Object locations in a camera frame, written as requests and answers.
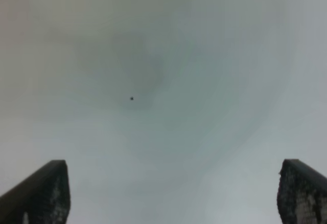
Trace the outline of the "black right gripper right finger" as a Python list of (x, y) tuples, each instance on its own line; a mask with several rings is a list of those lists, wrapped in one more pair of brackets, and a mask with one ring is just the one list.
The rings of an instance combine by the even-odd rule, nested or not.
[(298, 159), (279, 172), (277, 208), (283, 224), (326, 223), (326, 177)]

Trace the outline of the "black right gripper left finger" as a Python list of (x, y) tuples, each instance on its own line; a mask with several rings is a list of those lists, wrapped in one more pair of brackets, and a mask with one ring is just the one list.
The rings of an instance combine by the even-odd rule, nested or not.
[(1, 196), (1, 223), (65, 224), (70, 209), (66, 161), (52, 160)]

